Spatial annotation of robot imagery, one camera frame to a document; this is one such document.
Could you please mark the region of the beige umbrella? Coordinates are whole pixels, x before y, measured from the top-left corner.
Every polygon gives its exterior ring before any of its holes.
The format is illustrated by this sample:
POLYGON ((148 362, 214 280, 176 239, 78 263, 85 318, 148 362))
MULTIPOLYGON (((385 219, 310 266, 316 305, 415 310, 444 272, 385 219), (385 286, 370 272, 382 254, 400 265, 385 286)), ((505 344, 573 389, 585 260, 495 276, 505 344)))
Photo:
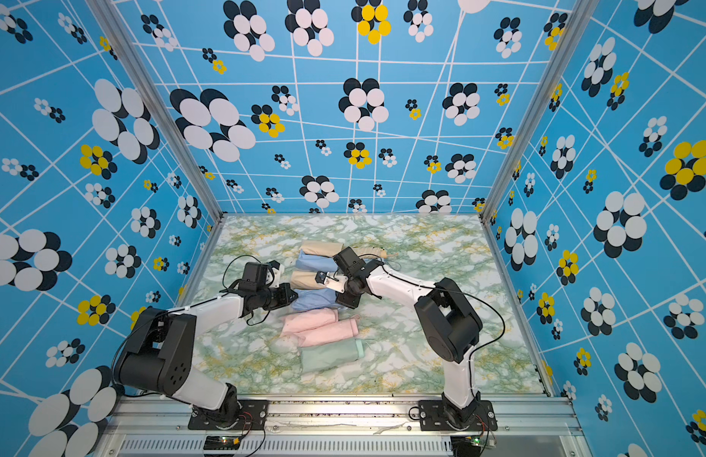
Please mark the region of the beige umbrella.
POLYGON ((387 259, 388 253, 384 248, 378 247, 354 247, 354 252, 358 257, 387 259))

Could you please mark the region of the beige umbrella sleeve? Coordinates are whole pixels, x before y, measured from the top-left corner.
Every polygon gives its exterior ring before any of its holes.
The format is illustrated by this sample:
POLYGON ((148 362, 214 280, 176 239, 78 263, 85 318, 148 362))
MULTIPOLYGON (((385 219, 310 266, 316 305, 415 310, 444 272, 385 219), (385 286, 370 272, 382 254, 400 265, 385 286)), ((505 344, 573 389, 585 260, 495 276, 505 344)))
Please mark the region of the beige umbrella sleeve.
POLYGON ((342 243, 306 240, 301 244, 301 251, 307 255, 333 257, 344 249, 342 243))
POLYGON ((304 291, 312 291, 313 289, 325 289, 324 282, 317 281, 316 272, 302 272, 294 270, 291 274, 289 284, 292 289, 303 289, 304 291))

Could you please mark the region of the blue umbrella sleeve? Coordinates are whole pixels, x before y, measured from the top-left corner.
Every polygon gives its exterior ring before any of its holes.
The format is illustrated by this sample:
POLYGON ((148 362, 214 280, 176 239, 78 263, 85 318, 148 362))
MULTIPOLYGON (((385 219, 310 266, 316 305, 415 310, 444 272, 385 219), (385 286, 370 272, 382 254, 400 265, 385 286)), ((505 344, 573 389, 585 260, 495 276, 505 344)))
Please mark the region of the blue umbrella sleeve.
POLYGON ((338 265, 331 257, 307 254, 301 251, 296 261, 296 268, 303 272, 336 272, 338 265))
POLYGON ((309 312, 321 308, 339 310, 343 307, 336 302, 337 293, 333 289, 300 289, 296 293, 298 298, 291 305, 295 312, 309 312))

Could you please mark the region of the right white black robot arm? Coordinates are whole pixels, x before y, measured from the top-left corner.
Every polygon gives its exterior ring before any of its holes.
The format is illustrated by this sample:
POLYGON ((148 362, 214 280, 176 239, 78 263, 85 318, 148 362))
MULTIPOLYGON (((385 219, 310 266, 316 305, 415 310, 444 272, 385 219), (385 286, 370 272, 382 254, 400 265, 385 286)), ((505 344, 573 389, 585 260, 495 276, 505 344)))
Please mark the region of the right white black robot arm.
POLYGON ((393 272, 385 262, 364 260, 346 248, 333 257, 335 273, 316 272, 315 281, 336 292, 336 302, 351 310, 368 294, 413 308, 427 344, 443 360, 443 413, 456 430, 476 418, 480 392, 471 356, 480 343, 482 319, 457 283, 449 278, 424 281, 393 272))

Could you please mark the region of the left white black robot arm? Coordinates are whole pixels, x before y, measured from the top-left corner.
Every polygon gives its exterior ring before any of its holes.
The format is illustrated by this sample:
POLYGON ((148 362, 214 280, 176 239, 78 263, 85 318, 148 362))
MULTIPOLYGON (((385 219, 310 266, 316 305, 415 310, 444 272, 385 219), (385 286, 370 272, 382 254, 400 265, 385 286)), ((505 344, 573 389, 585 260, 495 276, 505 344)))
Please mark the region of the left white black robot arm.
POLYGON ((158 393, 189 405, 200 424, 229 428, 242 418, 235 386, 193 368, 196 337, 260 308, 290 306, 299 295, 287 283, 258 291, 227 291, 175 310, 148 308, 118 350, 113 379, 122 386, 158 393))

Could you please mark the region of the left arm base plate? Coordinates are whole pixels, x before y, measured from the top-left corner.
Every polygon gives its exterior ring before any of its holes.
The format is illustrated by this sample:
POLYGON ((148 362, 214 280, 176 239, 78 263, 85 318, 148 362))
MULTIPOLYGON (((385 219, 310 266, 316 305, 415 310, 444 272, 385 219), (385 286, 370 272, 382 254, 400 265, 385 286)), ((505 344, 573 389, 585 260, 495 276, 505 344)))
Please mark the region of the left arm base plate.
POLYGON ((220 411, 206 411, 194 407, 187 428, 204 431, 262 430, 270 402, 268 400, 240 399, 220 411))

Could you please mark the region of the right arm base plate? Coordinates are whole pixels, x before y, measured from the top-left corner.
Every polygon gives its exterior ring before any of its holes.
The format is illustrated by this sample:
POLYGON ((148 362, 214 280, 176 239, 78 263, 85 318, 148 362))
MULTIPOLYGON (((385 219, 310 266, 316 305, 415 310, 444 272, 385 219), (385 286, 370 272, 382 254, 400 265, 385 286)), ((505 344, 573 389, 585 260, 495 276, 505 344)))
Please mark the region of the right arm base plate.
POLYGON ((499 426, 490 401, 474 400, 458 409, 446 398, 421 400, 417 404, 419 425, 423 431, 497 431, 499 426))

